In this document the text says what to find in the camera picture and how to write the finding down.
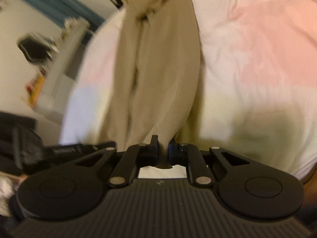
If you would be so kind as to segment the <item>person's left hand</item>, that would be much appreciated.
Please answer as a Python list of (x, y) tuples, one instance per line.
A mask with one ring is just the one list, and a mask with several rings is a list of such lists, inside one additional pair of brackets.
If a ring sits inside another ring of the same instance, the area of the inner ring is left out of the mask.
[(19, 186), (28, 178), (26, 175), (1, 175), (1, 216), (10, 217), (9, 200)]

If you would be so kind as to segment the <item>person's right hand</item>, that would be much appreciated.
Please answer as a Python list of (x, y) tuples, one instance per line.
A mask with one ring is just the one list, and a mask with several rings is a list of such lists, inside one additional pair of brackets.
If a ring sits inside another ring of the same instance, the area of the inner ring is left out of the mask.
[(304, 216), (316, 215), (316, 164), (302, 180), (304, 184), (304, 203), (301, 213)]

